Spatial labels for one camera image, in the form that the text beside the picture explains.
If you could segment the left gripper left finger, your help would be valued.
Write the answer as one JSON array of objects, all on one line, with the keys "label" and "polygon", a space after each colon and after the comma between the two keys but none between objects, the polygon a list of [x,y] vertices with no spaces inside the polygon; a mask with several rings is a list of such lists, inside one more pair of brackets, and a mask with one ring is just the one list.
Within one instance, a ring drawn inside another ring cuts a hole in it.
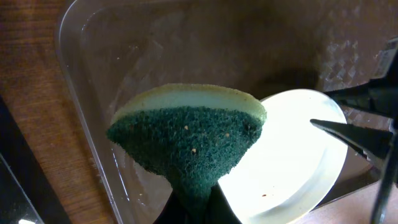
[{"label": "left gripper left finger", "polygon": [[186,224],[187,212],[172,191],[164,209],[153,224]]}]

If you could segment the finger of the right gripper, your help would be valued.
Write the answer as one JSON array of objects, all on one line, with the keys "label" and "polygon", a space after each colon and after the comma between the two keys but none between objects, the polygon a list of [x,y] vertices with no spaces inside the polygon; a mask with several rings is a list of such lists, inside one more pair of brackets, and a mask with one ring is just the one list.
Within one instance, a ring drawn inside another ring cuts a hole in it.
[{"label": "finger of the right gripper", "polygon": [[397,116],[397,80],[373,79],[363,85],[325,94],[342,106],[387,118]]},{"label": "finger of the right gripper", "polygon": [[378,170],[383,170],[392,132],[319,119],[311,119],[310,122],[354,149]]}]

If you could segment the white plate top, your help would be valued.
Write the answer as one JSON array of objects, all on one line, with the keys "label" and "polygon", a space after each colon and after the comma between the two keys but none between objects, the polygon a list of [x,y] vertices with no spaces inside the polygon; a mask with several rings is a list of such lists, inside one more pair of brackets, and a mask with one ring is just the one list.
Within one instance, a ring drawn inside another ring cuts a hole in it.
[{"label": "white plate top", "polygon": [[262,105],[267,119],[261,137],[219,185],[241,223],[290,223],[330,191],[348,150],[311,119],[345,123],[346,118],[315,90],[285,91]]}]

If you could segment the green yellow sponge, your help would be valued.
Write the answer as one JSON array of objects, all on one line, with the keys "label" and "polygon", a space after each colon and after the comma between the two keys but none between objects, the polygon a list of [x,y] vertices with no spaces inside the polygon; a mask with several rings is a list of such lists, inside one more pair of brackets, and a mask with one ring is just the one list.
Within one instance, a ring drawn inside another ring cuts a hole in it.
[{"label": "green yellow sponge", "polygon": [[213,186],[257,142],[266,118],[249,93],[172,83],[118,109],[106,137],[146,171],[165,177],[187,212],[199,218]]}]

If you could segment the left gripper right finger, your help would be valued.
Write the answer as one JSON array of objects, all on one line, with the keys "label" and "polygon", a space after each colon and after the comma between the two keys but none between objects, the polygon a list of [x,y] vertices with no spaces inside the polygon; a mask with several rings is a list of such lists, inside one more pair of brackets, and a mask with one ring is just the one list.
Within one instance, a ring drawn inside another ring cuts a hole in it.
[{"label": "left gripper right finger", "polygon": [[211,195],[206,206],[205,224],[241,224],[219,184],[211,188]]}]

